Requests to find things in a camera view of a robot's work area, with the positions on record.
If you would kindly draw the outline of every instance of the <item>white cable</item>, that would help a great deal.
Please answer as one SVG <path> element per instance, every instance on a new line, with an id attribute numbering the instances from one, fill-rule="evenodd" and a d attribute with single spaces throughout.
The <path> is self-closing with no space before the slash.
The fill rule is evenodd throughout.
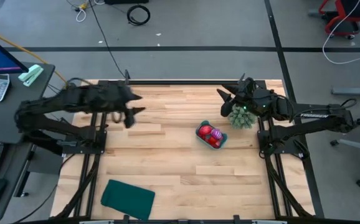
<path id="1" fill-rule="evenodd" d="M 79 15 L 80 15 L 81 13 L 84 13 L 84 14 L 85 14 L 85 17 L 83 17 L 83 19 L 79 20 Z M 79 13 L 78 13 L 78 15 L 76 16 L 76 21 L 77 21 L 77 22 L 83 22 L 85 19 L 86 19 L 86 12 L 85 12 L 83 9 L 79 9 Z"/>
<path id="2" fill-rule="evenodd" d="M 355 62 L 355 61 L 358 61 L 360 60 L 360 58 L 357 58 L 357 59 L 354 59 L 354 60 L 350 60 L 348 62 L 334 62 L 332 61 L 331 59 L 328 58 L 327 54 L 325 53 L 325 45 L 327 44 L 327 42 L 329 41 L 329 39 L 331 38 L 331 36 L 333 35 L 334 31 L 336 30 L 336 28 L 338 28 L 339 25 L 341 25 L 341 23 L 343 21 L 345 21 L 353 12 L 354 10 L 357 9 L 357 7 L 359 6 L 359 3 L 360 3 L 360 0 L 357 2 L 356 6 L 353 8 L 353 10 L 338 24 L 335 26 L 335 28 L 332 30 L 332 32 L 329 34 L 329 36 L 327 37 L 327 40 L 325 41 L 324 45 L 323 45 L 323 54 L 325 56 L 325 58 L 327 58 L 327 60 L 331 63 L 334 63 L 336 65 L 344 65 L 344 64 L 347 64 L 347 63 L 351 63 L 351 62 Z"/>
<path id="3" fill-rule="evenodd" d="M 97 0 L 94 0 L 94 3 L 95 3 L 95 4 L 105 4 L 105 2 L 103 2 L 103 3 L 97 3 Z"/>

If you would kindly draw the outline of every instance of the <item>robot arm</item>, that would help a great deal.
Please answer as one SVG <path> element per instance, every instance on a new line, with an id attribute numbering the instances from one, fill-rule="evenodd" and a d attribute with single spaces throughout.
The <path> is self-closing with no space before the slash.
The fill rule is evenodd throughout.
<path id="1" fill-rule="evenodd" d="M 234 97 L 222 90 L 217 90 L 224 100 L 220 111 L 222 116 L 228 116 L 232 106 L 236 104 L 246 107 L 249 112 L 262 119 L 274 118 L 278 121 L 289 120 L 291 122 L 296 117 L 318 118 L 315 121 L 289 127 L 274 126 L 267 135 L 269 144 L 273 142 L 283 143 L 292 136 L 323 130 L 348 133 L 357 126 L 350 111 L 346 109 L 354 106 L 356 100 L 354 100 L 353 105 L 348 107 L 343 105 L 298 104 L 276 94 L 273 90 L 261 88 L 252 78 L 243 80 L 244 75 L 239 80 L 238 85 L 223 85 L 226 90 L 235 95 Z"/>
<path id="2" fill-rule="evenodd" d="M 74 86 L 61 90 L 57 95 L 41 100 L 23 101 L 15 114 L 20 131 L 29 133 L 35 130 L 47 130 L 60 134 L 69 134 L 81 140 L 94 140 L 95 127 L 76 127 L 68 123 L 47 118 L 44 114 L 54 111 L 70 113 L 108 113 L 125 114 L 124 124 L 130 128 L 135 123 L 134 115 L 145 108 L 127 108 L 126 104 L 141 97 L 131 92 L 124 83 L 104 85 Z"/>

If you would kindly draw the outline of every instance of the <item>desk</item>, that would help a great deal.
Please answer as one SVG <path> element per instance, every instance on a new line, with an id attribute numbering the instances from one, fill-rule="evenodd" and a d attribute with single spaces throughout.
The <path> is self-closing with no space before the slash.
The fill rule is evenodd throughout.
<path id="1" fill-rule="evenodd" d="M 266 80 L 266 85 L 285 95 L 281 80 Z M 143 99 L 130 106 L 145 106 L 146 110 L 136 115 L 137 123 L 130 129 L 107 120 L 106 151 L 100 159 L 92 219 L 123 218 L 122 213 L 100 204 L 109 179 L 156 192 L 150 220 L 231 220 L 236 214 L 241 219 L 274 218 L 265 161 L 258 156 L 258 124 L 252 129 L 233 129 L 220 116 L 223 102 L 216 88 L 223 89 L 220 85 L 132 85 Z M 73 124 L 90 125 L 91 116 L 77 113 Z M 196 138 L 195 129 L 205 119 L 229 136 L 222 150 L 212 151 Z M 63 167 L 52 216 L 77 190 L 82 162 L 83 156 L 76 155 Z M 282 162 L 288 188 L 314 213 L 302 162 L 291 155 L 282 155 Z M 81 215 L 88 190 L 85 192 Z M 277 195 L 283 205 L 278 189 Z M 280 210 L 285 214 L 284 206 Z"/>
<path id="2" fill-rule="evenodd" d="M 35 63 L 23 64 L 29 68 Z M 18 133 L 14 114 L 22 101 L 38 100 L 43 96 L 55 69 L 54 65 L 38 65 L 44 68 L 44 71 L 30 87 L 24 86 L 18 79 L 20 74 L 10 74 L 11 87 L 3 101 L 0 102 L 0 142 L 16 144 L 23 137 L 21 133 Z"/>
<path id="3" fill-rule="evenodd" d="M 27 67 L 34 64 L 24 63 Z M 18 133 L 15 126 L 14 113 L 21 101 L 36 100 L 42 97 L 55 68 L 53 65 L 39 65 L 44 68 L 44 71 L 30 87 L 24 86 L 18 80 L 18 74 L 11 75 L 12 87 L 9 89 L 4 101 L 0 102 L 0 142 L 18 143 L 21 140 L 22 135 Z M 26 166 L 31 149 L 32 144 L 28 142 L 11 144 L 7 149 L 0 170 L 0 178 L 5 178 L 8 181 L 0 199 L 0 219 L 6 211 L 12 193 Z"/>

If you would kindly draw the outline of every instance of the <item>black desk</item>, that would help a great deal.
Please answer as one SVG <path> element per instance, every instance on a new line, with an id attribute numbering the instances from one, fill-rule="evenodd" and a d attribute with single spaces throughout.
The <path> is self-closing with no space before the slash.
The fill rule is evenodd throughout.
<path id="1" fill-rule="evenodd" d="M 34 64 L 35 63 L 24 63 L 27 67 Z M 24 86 L 22 82 L 19 81 L 18 75 L 11 75 L 12 86 L 5 96 L 4 101 L 0 102 L 0 142 L 18 143 L 21 141 L 22 135 L 18 133 L 15 126 L 14 113 L 18 109 L 21 101 L 37 100 L 43 96 L 55 68 L 53 65 L 39 65 L 44 68 L 44 71 L 30 87 Z M 7 187 L 0 199 L 0 219 L 4 215 L 12 193 L 23 173 L 31 149 L 31 143 L 22 142 L 19 144 L 11 144 L 7 150 L 0 169 L 0 178 L 8 180 Z"/>
<path id="2" fill-rule="evenodd" d="M 34 64 L 24 63 L 28 68 Z M 55 69 L 54 65 L 39 65 L 44 68 L 44 71 L 30 87 L 24 86 L 18 79 L 20 74 L 10 74 L 11 87 L 0 102 L 0 142 L 16 144 L 21 141 L 23 136 L 18 133 L 14 114 L 22 101 L 38 100 L 43 96 Z"/>

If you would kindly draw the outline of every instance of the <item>gray floor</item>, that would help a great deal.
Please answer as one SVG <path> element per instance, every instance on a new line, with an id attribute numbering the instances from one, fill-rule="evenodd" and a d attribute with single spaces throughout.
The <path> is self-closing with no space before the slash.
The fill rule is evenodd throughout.
<path id="1" fill-rule="evenodd" d="M 79 4 L 81 0 L 70 0 Z M 322 21 L 306 15 L 321 0 L 271 0 L 283 47 L 321 47 L 326 34 Z M 151 0 L 147 5 L 151 20 L 133 27 L 126 17 L 110 6 L 95 7 L 110 46 L 246 46 L 273 47 L 263 0 Z M 129 5 L 118 8 L 127 10 Z M 25 47 L 104 46 L 96 20 L 87 10 L 83 23 L 65 0 L 6 0 L 0 10 L 0 34 Z M 360 47 L 360 34 L 354 40 L 335 38 L 329 47 Z M 66 78 L 120 78 L 108 52 L 38 52 L 57 66 Z M 253 78 L 282 79 L 275 52 L 113 52 L 120 67 L 132 78 L 237 78 L 242 73 Z M 36 62 L 24 53 L 18 59 Z M 328 54 L 343 61 L 360 53 Z M 285 53 L 296 98 L 300 103 L 341 103 L 343 96 L 330 94 L 332 86 L 360 87 L 360 61 L 349 65 L 330 64 L 320 53 Z M 62 82 L 54 77 L 52 85 Z M 359 104 L 351 109 L 360 118 Z M 55 113 L 71 120 L 72 115 Z M 360 151 L 351 147 L 332 148 L 329 141 L 345 138 L 360 141 L 360 128 L 346 136 L 323 131 L 306 136 L 311 151 L 318 190 L 327 218 L 360 220 Z M 57 183 L 61 158 L 38 151 L 36 156 L 54 166 L 37 162 L 33 168 L 46 174 L 32 174 L 26 185 L 27 198 L 15 198 L 0 223 L 13 222 L 38 206 Z M 28 220 L 46 219 L 50 199 Z"/>

